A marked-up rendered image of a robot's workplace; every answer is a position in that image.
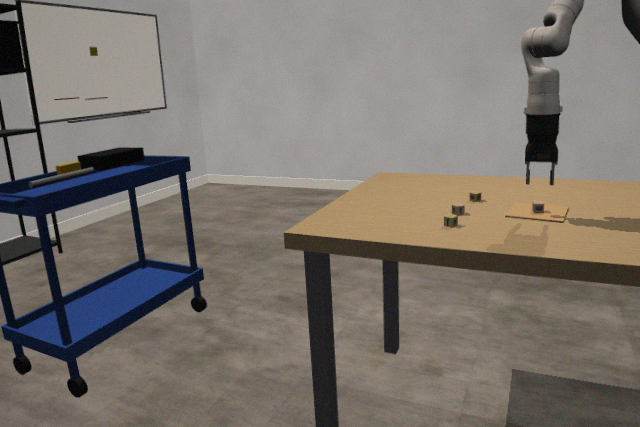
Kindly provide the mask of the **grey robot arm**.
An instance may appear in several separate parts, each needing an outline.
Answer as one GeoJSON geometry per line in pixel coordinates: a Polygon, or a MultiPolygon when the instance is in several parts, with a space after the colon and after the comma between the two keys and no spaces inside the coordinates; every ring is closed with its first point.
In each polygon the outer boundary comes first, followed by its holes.
{"type": "MultiPolygon", "coordinates": [[[[621,3],[623,22],[640,44],[640,0],[621,3]]],[[[523,35],[521,49],[528,73],[528,93],[559,93],[559,71],[545,66],[542,57],[556,57],[567,50],[572,26],[583,4],[584,0],[554,0],[544,15],[544,27],[531,28],[523,35]]]]}

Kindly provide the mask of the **tan square mat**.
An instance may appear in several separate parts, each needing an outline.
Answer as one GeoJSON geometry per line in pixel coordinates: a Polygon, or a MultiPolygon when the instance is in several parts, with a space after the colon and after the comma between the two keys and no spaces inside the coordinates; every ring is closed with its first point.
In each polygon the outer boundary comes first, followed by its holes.
{"type": "Polygon", "coordinates": [[[534,213],[532,204],[515,202],[505,217],[563,223],[568,207],[544,205],[544,213],[534,213]]]}

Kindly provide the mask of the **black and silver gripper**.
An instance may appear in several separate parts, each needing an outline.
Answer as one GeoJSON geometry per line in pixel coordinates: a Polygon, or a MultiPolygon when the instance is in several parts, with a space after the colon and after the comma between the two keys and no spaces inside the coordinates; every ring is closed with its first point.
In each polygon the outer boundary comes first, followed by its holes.
{"type": "Polygon", "coordinates": [[[554,170],[558,161],[556,145],[559,134],[559,115],[562,112],[559,93],[528,94],[526,113],[526,134],[528,143],[525,148],[526,185],[530,179],[530,162],[553,162],[550,185],[554,185],[554,170]]]}

